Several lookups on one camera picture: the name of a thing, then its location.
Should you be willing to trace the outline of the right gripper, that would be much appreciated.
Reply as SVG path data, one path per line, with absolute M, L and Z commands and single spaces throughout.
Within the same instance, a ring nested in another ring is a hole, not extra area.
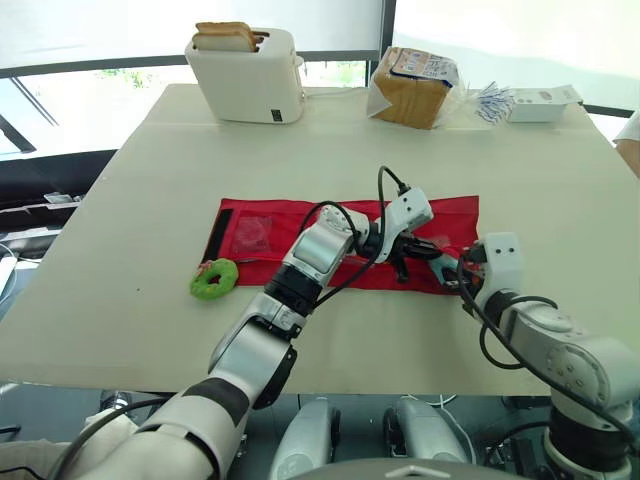
M 485 248 L 481 243 L 465 247 L 460 256 L 462 265 L 459 287 L 465 287 L 471 296 L 476 296 L 484 283 Z

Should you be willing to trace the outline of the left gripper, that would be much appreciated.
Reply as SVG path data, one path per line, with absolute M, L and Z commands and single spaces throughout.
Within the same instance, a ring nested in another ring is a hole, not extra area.
M 403 255 L 408 258 L 439 258 L 443 251 L 432 242 L 420 238 L 413 238 L 411 233 L 400 232 L 393 239 L 386 239 L 382 243 L 381 251 L 375 256 L 374 263 L 391 262 L 396 271 L 397 281 L 405 284 L 409 280 L 409 272 Z

